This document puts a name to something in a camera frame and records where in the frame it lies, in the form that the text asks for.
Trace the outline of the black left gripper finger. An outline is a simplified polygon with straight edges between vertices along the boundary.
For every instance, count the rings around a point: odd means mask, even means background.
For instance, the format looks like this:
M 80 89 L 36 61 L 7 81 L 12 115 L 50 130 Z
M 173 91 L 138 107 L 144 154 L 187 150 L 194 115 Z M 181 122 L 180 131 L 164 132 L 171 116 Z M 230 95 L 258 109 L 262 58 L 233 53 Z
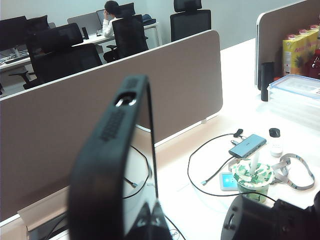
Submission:
M 172 236 L 160 202 L 157 200 L 151 213 L 151 239 L 171 240 Z

